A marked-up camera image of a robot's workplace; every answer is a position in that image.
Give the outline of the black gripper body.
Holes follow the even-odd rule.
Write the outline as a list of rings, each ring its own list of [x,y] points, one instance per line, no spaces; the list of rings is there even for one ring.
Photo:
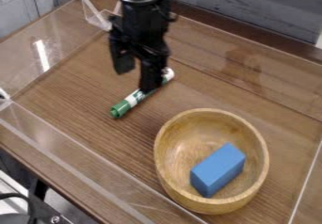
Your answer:
[[[149,56],[169,56],[164,42],[168,25],[177,20],[170,14],[170,0],[118,0],[121,15],[109,17],[109,40],[120,41],[141,60]]]

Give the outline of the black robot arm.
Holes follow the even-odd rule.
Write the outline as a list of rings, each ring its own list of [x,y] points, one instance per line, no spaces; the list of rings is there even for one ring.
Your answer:
[[[118,0],[121,15],[109,21],[109,51],[117,74],[134,69],[140,63],[138,89],[142,93],[161,86],[169,49],[164,34],[176,17],[170,16],[170,0]]]

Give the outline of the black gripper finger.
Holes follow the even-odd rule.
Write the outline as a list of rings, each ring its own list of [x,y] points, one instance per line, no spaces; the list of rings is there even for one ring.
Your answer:
[[[165,67],[166,56],[149,56],[140,60],[138,89],[142,93],[148,93],[161,86]]]
[[[109,50],[113,68],[117,74],[124,74],[134,69],[134,57],[128,47],[117,40],[109,40]]]

